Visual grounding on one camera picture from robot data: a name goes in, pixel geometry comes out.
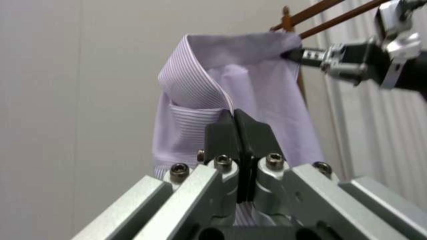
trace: dress shirt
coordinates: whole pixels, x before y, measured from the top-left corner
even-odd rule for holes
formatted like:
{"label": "dress shirt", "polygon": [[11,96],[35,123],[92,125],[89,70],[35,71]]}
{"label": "dress shirt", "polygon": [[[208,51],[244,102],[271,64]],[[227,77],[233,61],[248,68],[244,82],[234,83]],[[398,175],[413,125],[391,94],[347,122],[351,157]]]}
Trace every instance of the dress shirt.
{"label": "dress shirt", "polygon": [[[195,167],[205,126],[223,109],[242,109],[269,124],[291,167],[323,162],[297,85],[299,65],[280,58],[300,45],[290,32],[185,35],[158,76],[163,93],[154,127],[155,175],[177,162]],[[250,203],[241,204],[236,224],[252,225],[250,210]]]}

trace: white wall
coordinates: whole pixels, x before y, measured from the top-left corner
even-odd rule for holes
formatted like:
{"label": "white wall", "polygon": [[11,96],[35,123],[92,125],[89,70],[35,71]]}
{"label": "white wall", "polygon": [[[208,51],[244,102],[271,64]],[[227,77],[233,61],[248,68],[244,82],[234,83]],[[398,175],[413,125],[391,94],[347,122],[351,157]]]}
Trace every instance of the white wall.
{"label": "white wall", "polygon": [[[286,3],[309,0],[0,0],[0,239],[68,239],[150,174],[157,74],[182,35],[266,31]],[[333,161],[326,90],[305,78]]]}

